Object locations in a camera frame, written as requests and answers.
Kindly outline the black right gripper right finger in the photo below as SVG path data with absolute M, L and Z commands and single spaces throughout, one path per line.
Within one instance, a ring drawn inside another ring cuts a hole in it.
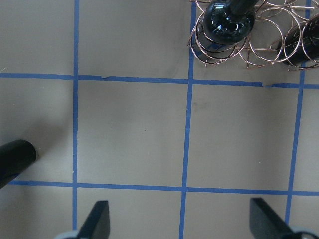
M 255 239 L 299 238 L 263 198 L 250 199 L 249 229 Z

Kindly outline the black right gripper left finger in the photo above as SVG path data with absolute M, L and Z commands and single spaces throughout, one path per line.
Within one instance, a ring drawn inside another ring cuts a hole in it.
M 97 201 L 76 235 L 77 239 L 108 239 L 110 215 L 108 201 Z

